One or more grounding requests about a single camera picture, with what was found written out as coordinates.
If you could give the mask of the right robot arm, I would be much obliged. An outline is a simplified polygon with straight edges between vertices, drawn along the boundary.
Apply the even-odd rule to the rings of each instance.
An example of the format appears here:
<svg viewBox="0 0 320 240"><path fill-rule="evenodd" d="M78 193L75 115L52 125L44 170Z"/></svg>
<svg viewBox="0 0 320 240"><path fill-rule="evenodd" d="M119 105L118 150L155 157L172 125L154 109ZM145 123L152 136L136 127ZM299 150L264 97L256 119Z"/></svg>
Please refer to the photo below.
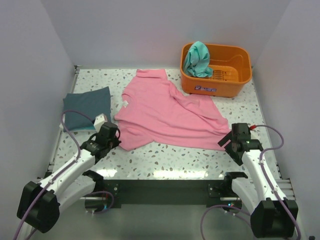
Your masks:
<svg viewBox="0 0 320 240"><path fill-rule="evenodd" d="M228 172L223 179L223 192L230 197L237 195L250 215L250 226L256 238L302 238L297 223L298 205L290 200L277 183L268 167L262 143L252 138L256 125L234 123L231 131L218 144L242 166L243 172Z"/></svg>

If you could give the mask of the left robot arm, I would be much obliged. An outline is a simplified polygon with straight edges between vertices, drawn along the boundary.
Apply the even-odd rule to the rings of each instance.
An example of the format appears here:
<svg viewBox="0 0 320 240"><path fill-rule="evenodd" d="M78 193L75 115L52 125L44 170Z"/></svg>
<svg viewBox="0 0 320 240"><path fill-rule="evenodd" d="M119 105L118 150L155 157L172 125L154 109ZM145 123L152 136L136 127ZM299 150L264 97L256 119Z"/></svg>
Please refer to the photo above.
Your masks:
<svg viewBox="0 0 320 240"><path fill-rule="evenodd" d="M27 183L17 210L18 228L26 223L46 233L56 224L63 210L86 196L104 196L111 200L107 207L95 210L96 214L109 210L114 204L114 195L105 190L103 176L91 167L121 143L120 135L116 124L103 123L87 141L76 144L77 153L61 168L38 183Z"/></svg>

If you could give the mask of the pink t-shirt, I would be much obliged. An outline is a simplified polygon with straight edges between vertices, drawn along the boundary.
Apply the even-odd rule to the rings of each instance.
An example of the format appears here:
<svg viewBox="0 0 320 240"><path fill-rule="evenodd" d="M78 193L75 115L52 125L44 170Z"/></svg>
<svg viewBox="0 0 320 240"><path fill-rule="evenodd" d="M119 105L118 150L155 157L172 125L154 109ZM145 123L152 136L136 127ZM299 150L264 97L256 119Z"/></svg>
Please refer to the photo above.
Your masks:
<svg viewBox="0 0 320 240"><path fill-rule="evenodd" d="M218 142L230 131L210 96L183 95L164 69L138 69L114 118L126 151L152 142L221 151Z"/></svg>

